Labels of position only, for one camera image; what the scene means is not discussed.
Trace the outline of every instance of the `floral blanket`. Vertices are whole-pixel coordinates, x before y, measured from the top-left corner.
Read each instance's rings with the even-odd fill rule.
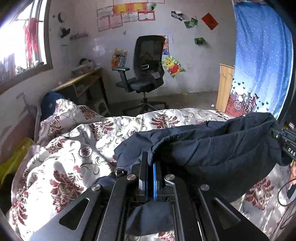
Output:
[[[136,131],[228,118],[219,112],[192,108],[105,118],[86,106],[57,100],[54,114],[41,122],[39,140],[30,148],[13,180],[9,223],[25,241],[29,240],[94,180],[113,171],[114,149]],[[276,165],[266,178],[232,203],[271,239],[281,232],[281,223],[295,211],[280,206],[276,199],[279,188],[288,179],[289,168]],[[280,193],[280,200],[286,203],[286,190]],[[151,238],[173,241],[174,232],[155,234],[149,240]]]

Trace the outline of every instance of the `office chair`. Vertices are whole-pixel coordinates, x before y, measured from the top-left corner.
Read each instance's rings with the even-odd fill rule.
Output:
[[[144,94],[141,104],[123,110],[125,115],[127,115],[127,111],[137,108],[141,108],[140,114],[148,110],[159,110],[154,106],[158,104],[163,104],[165,109],[168,109],[166,102],[148,102],[146,97],[147,92],[163,85],[164,70],[161,57],[164,42],[165,38],[158,35],[141,36],[137,39],[133,56],[134,78],[126,78],[126,71],[130,70],[130,68],[112,68],[112,70],[117,70],[121,77],[121,81],[116,83],[117,87],[124,88],[126,92],[136,91]]]

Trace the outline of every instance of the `blue curtain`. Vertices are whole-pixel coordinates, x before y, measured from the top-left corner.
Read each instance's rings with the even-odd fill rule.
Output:
[[[243,2],[234,11],[237,46],[226,113],[270,112],[277,118],[291,81],[291,33],[268,5]]]

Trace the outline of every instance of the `human hand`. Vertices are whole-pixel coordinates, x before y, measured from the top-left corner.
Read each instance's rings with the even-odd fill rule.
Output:
[[[290,180],[296,178],[296,160],[293,160],[291,169],[290,169]],[[294,180],[293,182],[290,182],[290,186],[295,185],[296,184],[296,180]]]

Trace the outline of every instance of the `chair seat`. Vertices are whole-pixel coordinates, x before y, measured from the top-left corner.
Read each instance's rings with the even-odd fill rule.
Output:
[[[128,84],[133,91],[136,92],[150,92],[154,90],[154,84],[150,80],[140,79],[137,80],[135,77],[128,80]],[[116,83],[117,87],[124,88],[123,81]]]

